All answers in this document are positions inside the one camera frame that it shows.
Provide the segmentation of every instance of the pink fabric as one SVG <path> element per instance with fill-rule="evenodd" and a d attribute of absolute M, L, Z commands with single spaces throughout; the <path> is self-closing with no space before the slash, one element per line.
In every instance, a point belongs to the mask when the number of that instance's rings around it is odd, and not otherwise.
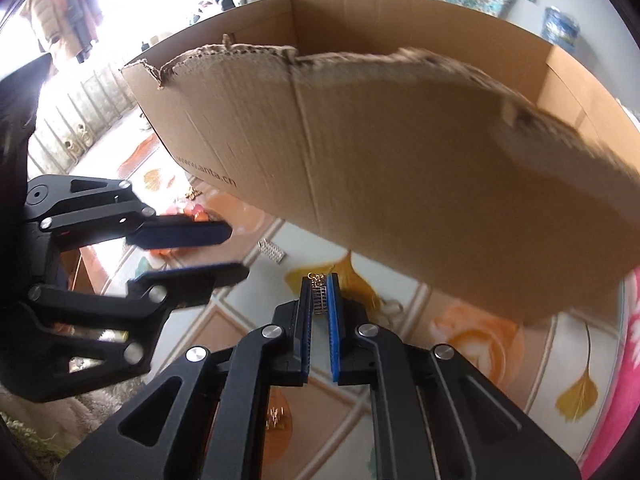
<path fill-rule="evenodd" d="M 636 269 L 636 284 L 640 268 Z M 588 449 L 580 470 L 582 478 L 589 478 L 613 450 L 640 406 L 640 301 L 636 296 L 629 313 L 625 349 L 618 375 L 618 383 L 611 398 L 609 411 L 596 439 Z"/>

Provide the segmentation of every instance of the metal bolt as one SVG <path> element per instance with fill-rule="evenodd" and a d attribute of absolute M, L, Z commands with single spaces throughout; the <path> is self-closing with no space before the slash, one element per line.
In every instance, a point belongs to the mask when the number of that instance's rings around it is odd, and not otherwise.
<path fill-rule="evenodd" d="M 140 343 L 131 343 L 124 349 L 124 360 L 130 365 L 137 365 L 145 355 L 145 350 Z"/>
<path fill-rule="evenodd" d="M 189 348 L 187 350 L 187 361 L 191 361 L 192 363 L 202 361 L 206 356 L 207 350 L 202 346 L 194 346 L 193 348 Z"/>
<path fill-rule="evenodd" d="M 154 285 L 149 291 L 149 299 L 154 303 L 162 303 L 166 298 L 167 291 L 162 285 Z"/>
<path fill-rule="evenodd" d="M 379 331 L 380 329 L 378 326 L 373 323 L 365 323 L 358 327 L 358 333 L 364 337 L 375 337 L 378 335 Z"/>
<path fill-rule="evenodd" d="M 262 335 L 267 339 L 276 339 L 282 334 L 282 327 L 277 325 L 267 325 L 262 329 Z"/>
<path fill-rule="evenodd" d="M 448 361 L 455 354 L 456 351 L 453 349 L 453 346 L 449 345 L 438 345 L 433 349 L 433 353 L 436 355 L 438 359 L 442 359 L 443 361 Z"/>
<path fill-rule="evenodd" d="M 33 285 L 29 289 L 29 292 L 27 293 L 27 297 L 31 301 L 38 301 L 40 299 L 40 294 L 41 293 L 42 293 L 42 289 L 40 288 L 40 286 L 39 285 Z"/>

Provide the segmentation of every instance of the cardboard box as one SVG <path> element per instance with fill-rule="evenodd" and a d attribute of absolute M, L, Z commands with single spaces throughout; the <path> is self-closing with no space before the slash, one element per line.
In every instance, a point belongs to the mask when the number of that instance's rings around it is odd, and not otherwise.
<path fill-rule="evenodd" d="M 590 304 L 640 262 L 638 132 L 573 57 L 497 18 L 262 0 L 122 73 L 185 170 L 500 316 Z"/>

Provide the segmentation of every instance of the white wall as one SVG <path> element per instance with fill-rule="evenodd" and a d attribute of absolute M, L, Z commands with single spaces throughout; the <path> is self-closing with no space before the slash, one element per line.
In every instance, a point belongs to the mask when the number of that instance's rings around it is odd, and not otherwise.
<path fill-rule="evenodd" d="M 506 19 L 539 34 L 548 6 L 575 16 L 576 59 L 622 104 L 640 112 L 640 49 L 609 0 L 516 0 Z"/>

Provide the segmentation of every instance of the triangular cutout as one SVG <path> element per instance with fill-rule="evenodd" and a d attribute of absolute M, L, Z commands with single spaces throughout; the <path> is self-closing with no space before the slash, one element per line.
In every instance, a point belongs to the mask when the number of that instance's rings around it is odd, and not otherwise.
<path fill-rule="evenodd" d="M 170 377 L 138 409 L 122 421 L 118 427 L 120 434 L 144 446 L 154 446 L 160 438 L 181 385 L 180 377 Z"/>
<path fill-rule="evenodd" d="M 462 377 L 460 388 L 478 428 L 478 435 L 485 445 L 488 446 L 520 431 L 520 423 L 474 378 Z"/>

